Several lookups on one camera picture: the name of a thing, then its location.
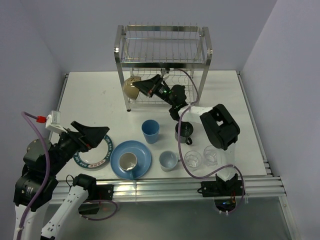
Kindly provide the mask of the black bowl tan outside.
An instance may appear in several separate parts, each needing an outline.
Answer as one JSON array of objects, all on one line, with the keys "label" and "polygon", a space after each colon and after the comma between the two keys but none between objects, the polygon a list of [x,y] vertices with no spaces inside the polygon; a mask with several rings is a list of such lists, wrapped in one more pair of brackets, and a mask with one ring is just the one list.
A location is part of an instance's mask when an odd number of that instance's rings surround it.
[{"label": "black bowl tan outside", "polygon": [[131,76],[124,81],[122,90],[129,99],[136,100],[138,98],[140,90],[133,83],[140,82],[141,80],[140,76]]}]

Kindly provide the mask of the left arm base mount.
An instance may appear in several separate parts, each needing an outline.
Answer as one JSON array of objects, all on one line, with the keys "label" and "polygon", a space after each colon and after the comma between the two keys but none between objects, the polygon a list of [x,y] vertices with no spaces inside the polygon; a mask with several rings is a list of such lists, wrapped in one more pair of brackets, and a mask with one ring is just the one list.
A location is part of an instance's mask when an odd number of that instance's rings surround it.
[{"label": "left arm base mount", "polygon": [[[92,200],[109,200],[113,199],[114,185],[113,184],[98,184],[92,196],[89,196],[87,201]],[[107,217],[115,210],[115,206],[110,202],[85,202],[83,203],[78,212],[81,215],[88,216],[89,218],[104,218]]]}]

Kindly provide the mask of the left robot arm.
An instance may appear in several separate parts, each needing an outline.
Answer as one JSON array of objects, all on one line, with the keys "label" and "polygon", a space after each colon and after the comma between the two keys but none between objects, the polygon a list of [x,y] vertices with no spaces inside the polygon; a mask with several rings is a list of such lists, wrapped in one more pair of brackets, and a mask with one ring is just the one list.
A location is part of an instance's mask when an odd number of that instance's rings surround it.
[{"label": "left robot arm", "polygon": [[57,143],[51,143],[37,130],[38,138],[27,146],[21,177],[15,184],[15,240],[56,240],[64,223],[71,219],[85,201],[98,193],[95,177],[79,174],[72,182],[66,200],[58,212],[42,227],[45,212],[58,185],[57,174],[77,153],[96,148],[110,130],[107,126],[85,126],[77,121],[72,131],[64,128]]}]

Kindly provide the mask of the light grey mug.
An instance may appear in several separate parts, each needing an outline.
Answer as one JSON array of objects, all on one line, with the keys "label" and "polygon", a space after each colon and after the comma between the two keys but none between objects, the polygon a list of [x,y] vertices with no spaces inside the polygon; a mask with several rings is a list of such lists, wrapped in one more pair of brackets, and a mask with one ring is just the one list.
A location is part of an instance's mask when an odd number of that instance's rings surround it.
[{"label": "light grey mug", "polygon": [[170,150],[163,151],[159,156],[160,168],[164,172],[172,171],[180,161],[179,156]]}]

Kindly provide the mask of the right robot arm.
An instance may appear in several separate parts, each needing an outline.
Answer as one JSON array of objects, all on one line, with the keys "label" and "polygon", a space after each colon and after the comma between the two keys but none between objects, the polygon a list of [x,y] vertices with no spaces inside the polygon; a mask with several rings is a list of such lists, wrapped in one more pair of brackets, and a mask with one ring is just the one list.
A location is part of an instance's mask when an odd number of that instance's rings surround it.
[{"label": "right robot arm", "polygon": [[133,81],[131,85],[148,98],[157,96],[170,105],[169,114],[177,121],[178,131],[182,124],[202,124],[211,146],[220,150],[221,167],[203,176],[215,176],[217,191],[227,195],[239,189],[244,190],[244,178],[235,166],[235,146],[240,127],[223,104],[213,107],[196,106],[196,101],[187,103],[185,86],[176,84],[169,87],[165,76],[160,74],[146,80]]}]

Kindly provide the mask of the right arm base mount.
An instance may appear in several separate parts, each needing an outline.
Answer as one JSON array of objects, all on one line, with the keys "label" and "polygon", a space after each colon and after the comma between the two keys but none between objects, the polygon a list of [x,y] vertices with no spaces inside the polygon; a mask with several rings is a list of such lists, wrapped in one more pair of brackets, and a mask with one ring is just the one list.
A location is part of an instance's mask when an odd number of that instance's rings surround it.
[{"label": "right arm base mount", "polygon": [[243,183],[236,173],[230,180],[224,181],[216,177],[214,181],[202,181],[197,190],[204,198],[242,196],[245,193]]}]

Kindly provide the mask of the dark green mug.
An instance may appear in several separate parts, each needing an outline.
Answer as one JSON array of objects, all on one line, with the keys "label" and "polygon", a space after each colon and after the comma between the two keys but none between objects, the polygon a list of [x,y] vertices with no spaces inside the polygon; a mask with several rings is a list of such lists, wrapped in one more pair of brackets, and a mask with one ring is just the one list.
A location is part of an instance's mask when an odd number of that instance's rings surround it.
[{"label": "dark green mug", "polygon": [[190,122],[181,122],[180,142],[191,145],[193,143],[191,136],[194,132],[194,127]]}]

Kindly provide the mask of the blue flower mug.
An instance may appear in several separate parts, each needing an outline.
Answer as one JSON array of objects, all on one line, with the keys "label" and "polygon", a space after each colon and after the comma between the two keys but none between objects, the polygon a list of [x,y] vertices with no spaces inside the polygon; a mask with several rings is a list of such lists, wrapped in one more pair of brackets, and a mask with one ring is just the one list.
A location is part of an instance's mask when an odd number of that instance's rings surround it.
[{"label": "blue flower mug", "polygon": [[138,164],[138,159],[136,155],[132,152],[126,152],[122,154],[119,158],[119,167],[126,173],[128,173],[129,178],[133,180],[134,170]]}]

